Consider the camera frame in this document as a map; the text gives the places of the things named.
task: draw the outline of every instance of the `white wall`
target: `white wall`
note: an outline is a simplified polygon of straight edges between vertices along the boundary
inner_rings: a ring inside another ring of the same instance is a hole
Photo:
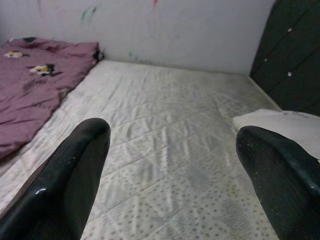
[[[0,0],[0,44],[99,41],[111,60],[248,75],[273,2]]]

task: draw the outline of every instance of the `white mattress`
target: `white mattress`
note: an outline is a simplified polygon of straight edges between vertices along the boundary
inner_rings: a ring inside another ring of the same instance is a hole
[[[274,107],[247,77],[102,61],[11,159],[0,209],[78,123],[100,117],[111,146],[83,240],[277,239],[232,128],[260,108]]]

